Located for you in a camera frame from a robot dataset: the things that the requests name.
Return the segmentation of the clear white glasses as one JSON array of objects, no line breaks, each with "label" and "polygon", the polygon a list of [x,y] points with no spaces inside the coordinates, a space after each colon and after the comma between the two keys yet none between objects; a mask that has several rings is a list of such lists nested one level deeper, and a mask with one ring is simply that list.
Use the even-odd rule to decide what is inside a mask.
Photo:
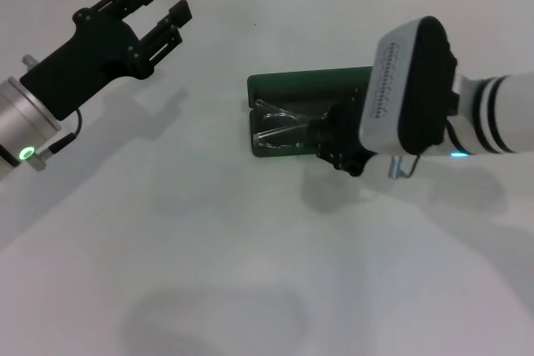
[{"label": "clear white glasses", "polygon": [[291,112],[257,99],[251,117],[253,150],[300,151],[313,144],[309,126],[315,118],[310,115]]}]

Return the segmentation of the green glasses case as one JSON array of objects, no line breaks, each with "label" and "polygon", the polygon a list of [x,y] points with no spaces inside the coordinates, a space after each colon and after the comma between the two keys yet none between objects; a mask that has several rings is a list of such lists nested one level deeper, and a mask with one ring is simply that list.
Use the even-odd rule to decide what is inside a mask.
[{"label": "green glasses case", "polygon": [[[367,88],[371,66],[256,74],[247,78],[249,136],[251,110],[257,99],[291,112],[319,118],[342,94]],[[276,158],[316,153],[314,144],[300,151],[253,150],[257,158]]]}]

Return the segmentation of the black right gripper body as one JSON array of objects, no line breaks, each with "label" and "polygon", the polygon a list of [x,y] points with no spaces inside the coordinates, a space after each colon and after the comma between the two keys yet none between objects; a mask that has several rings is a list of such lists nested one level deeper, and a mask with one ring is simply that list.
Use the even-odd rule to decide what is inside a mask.
[{"label": "black right gripper body", "polygon": [[[363,110],[363,100],[360,96],[360,120]],[[352,149],[354,152],[359,154],[359,159],[362,163],[362,169],[365,168],[365,165],[370,160],[370,151],[365,149],[360,141],[360,123],[355,131],[342,131],[338,129],[336,132],[333,132],[332,143],[335,144],[337,148],[346,148]]]}]

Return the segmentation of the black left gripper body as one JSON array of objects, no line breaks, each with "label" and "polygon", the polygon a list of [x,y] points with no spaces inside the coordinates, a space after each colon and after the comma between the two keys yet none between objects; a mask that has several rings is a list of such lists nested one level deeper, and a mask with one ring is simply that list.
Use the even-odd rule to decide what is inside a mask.
[{"label": "black left gripper body", "polygon": [[20,78],[20,83],[63,121],[97,92],[122,77],[154,73],[132,28],[124,21],[82,8],[74,35]]}]

